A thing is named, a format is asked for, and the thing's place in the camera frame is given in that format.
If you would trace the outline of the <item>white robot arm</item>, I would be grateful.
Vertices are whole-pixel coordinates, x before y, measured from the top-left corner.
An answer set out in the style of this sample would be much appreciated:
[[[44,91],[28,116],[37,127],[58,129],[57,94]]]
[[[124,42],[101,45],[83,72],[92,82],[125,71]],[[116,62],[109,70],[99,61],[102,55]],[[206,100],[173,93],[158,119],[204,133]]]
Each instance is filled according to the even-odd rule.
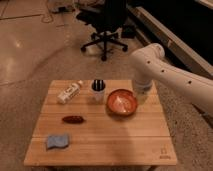
[[[135,50],[130,57],[133,85],[138,92],[149,91],[157,80],[180,93],[194,105],[213,115],[213,80],[179,69],[163,61],[164,48],[158,43]]]

